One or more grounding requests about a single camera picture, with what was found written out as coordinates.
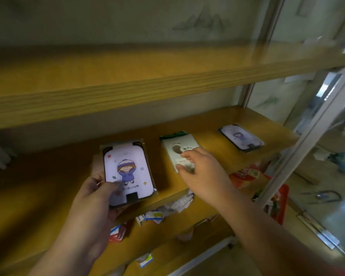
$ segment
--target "cartoon character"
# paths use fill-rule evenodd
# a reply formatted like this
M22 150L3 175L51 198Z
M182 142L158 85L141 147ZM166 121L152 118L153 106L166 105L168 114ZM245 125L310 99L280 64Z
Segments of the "cartoon character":
M118 173L123 177L124 185L134 183L133 172L136 170L135 163L131 160L123 160L118 164Z

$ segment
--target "purple and white knit hat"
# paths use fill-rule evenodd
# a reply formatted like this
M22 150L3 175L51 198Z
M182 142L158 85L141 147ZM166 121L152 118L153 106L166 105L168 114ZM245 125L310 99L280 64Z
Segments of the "purple and white knit hat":
M119 167L124 167L124 166L129 166L129 165L131 165L131 164L135 164L135 163L134 163L133 161L131 161L131 160L125 159L125 160L121 161L121 162L118 164L118 168L119 168Z

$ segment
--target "upper wooden shelf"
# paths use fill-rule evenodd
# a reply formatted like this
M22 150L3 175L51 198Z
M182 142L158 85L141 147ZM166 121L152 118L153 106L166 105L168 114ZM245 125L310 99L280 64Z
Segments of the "upper wooden shelf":
M345 66L294 43L0 50L0 128Z
M217 131L224 125L234 123L255 134L266 144L247 154L238 151ZM159 141L159 136L180 130L192 133L197 143L213 153L228 174L290 147L298 139L294 132L276 122L248 108L234 106L22 155L6 170L0 171L0 270L50 248L66 219L75 194L90 174L90 162L92 156L99 152L100 144L143 138L158 190L151 198L128 207L120 215L119 222L133 219L184 195L188 187L175 173L174 166ZM212 214L210 209L200 206L204 216ZM190 217L194 218L185 220L180 225L181 230L201 218L196 214ZM138 235L138 239L148 243L143 235ZM129 258L128 255L121 257L120 251L118 254L124 261ZM138 254L142 255L143 252L135 252L132 257L136 258Z

